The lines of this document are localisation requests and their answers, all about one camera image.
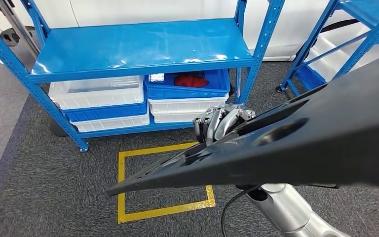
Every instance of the red cloth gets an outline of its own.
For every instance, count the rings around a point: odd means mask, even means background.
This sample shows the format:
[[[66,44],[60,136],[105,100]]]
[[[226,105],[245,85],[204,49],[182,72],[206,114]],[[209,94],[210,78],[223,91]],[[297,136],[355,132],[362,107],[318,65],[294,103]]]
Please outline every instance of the red cloth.
[[[179,75],[175,77],[174,84],[186,87],[203,87],[208,84],[208,81],[194,75]]]

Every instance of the blue plastic bin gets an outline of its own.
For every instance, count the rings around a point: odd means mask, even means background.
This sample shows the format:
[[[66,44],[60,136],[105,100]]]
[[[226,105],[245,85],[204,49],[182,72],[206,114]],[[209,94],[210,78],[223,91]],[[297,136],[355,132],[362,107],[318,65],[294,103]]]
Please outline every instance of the blue plastic bin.
[[[62,110],[62,113],[68,117],[71,122],[80,122],[96,119],[111,119],[118,117],[145,115],[147,111],[147,99],[146,96],[144,96],[142,103]]]
[[[145,85],[148,90],[148,98],[162,99],[186,99],[224,97],[230,91],[230,79],[227,69],[204,71],[204,78],[209,83],[204,87],[185,87],[174,85],[174,79],[178,74],[165,74],[163,81],[149,81],[145,76]]]

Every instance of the yellow floor tape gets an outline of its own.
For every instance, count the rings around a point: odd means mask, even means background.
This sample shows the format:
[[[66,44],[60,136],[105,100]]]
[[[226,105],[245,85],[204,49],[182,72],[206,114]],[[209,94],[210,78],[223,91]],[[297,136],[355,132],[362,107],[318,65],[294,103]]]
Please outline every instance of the yellow floor tape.
[[[197,144],[197,142],[120,152],[118,153],[118,181],[121,182],[124,180],[126,157],[183,150],[190,148],[195,144]],[[120,194],[118,195],[118,223],[120,224],[128,221],[137,221],[156,216],[164,216],[185,211],[197,210],[206,207],[215,207],[216,201],[214,199],[213,187],[211,187],[211,185],[207,185],[205,186],[205,189],[207,191],[207,200],[130,214],[125,214],[125,194]]]

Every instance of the blue shelf frame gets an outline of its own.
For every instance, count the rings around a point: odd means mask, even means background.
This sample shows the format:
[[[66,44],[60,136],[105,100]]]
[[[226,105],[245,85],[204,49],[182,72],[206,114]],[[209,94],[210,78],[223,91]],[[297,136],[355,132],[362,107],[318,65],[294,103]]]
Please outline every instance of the blue shelf frame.
[[[50,35],[52,29],[49,28],[36,4],[33,0],[21,0],[22,4],[29,13],[33,20],[34,27],[37,31],[38,39],[41,47],[46,46],[46,40]],[[63,80],[80,80],[80,79],[95,79],[102,77],[118,77],[129,75],[142,75],[151,73],[171,73],[171,72],[184,72],[184,71],[199,71],[199,70],[212,70],[223,68],[237,68],[237,97],[236,103],[244,103],[247,101],[252,86],[255,82],[256,75],[265,55],[265,50],[269,44],[269,40],[275,29],[276,22],[281,13],[284,0],[269,0],[268,10],[266,12],[265,21],[262,26],[254,54],[246,59],[239,60],[223,60],[211,62],[194,62],[177,65],[168,65],[159,67],[158,65],[145,65],[143,68],[128,68],[123,70],[115,69],[101,69],[92,71],[80,72],[60,72],[49,74],[31,74],[26,70],[23,64],[12,53],[12,51],[0,39],[0,60],[6,67],[14,74],[14,76],[21,82],[21,84],[31,93],[31,95],[43,106],[43,108],[53,117],[53,119],[63,128],[63,130],[71,137],[71,139],[79,146],[80,151],[88,151],[88,143],[86,138],[114,136],[139,132],[150,132],[159,130],[169,130],[178,128],[192,127],[192,123],[154,123],[151,117],[151,122],[146,126],[129,127],[121,129],[111,129],[94,132],[78,132],[50,100],[46,92],[40,87],[40,83],[54,82]],[[243,34],[243,17],[246,8],[246,0],[238,0],[237,8],[234,16],[234,21]],[[247,76],[242,83],[241,68],[247,67]]]
[[[306,59],[310,49],[313,46],[313,43],[316,42],[318,35],[322,31],[325,23],[329,17],[334,13],[335,10],[344,10],[349,13],[351,16],[356,18],[358,21],[365,24],[370,30],[358,37],[355,37],[348,42],[345,42],[307,62]],[[355,52],[351,57],[345,62],[345,64],[340,68],[340,70],[334,76],[334,79],[348,73],[355,64],[367,53],[371,47],[375,44],[379,44],[379,1],[373,0],[330,0],[326,8],[324,9],[322,15],[320,16],[317,24],[313,28],[309,38],[304,43],[303,48],[296,57],[291,69],[289,70],[287,76],[281,83],[281,89],[287,90],[289,86],[295,95],[298,95],[299,92],[292,80],[295,76],[299,78],[306,90],[311,90],[315,87],[318,87],[325,81],[322,77],[312,70],[308,64],[313,63],[322,57],[335,52],[336,50],[341,49],[344,46],[347,46],[351,43],[354,43],[358,40],[365,38],[365,40],[358,46]]]

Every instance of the shelf board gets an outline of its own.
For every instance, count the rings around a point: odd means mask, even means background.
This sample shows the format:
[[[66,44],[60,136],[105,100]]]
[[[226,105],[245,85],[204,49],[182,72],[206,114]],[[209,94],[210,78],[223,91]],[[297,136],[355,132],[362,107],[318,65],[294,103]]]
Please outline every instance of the shelf board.
[[[297,76],[307,91],[312,90],[320,85],[325,84],[325,80],[315,70],[308,65],[300,67],[297,70]]]
[[[370,29],[379,23],[379,0],[343,0],[339,6]]]
[[[79,136],[80,138],[92,138],[92,137],[115,136],[115,135],[131,134],[131,133],[154,132],[154,131],[172,130],[172,129],[190,128],[190,127],[194,127],[192,122],[155,123],[153,116],[150,115],[149,125],[110,129],[110,130],[101,130],[101,131],[93,131],[93,132],[80,132]]]
[[[250,66],[233,18],[52,29],[33,82]]]

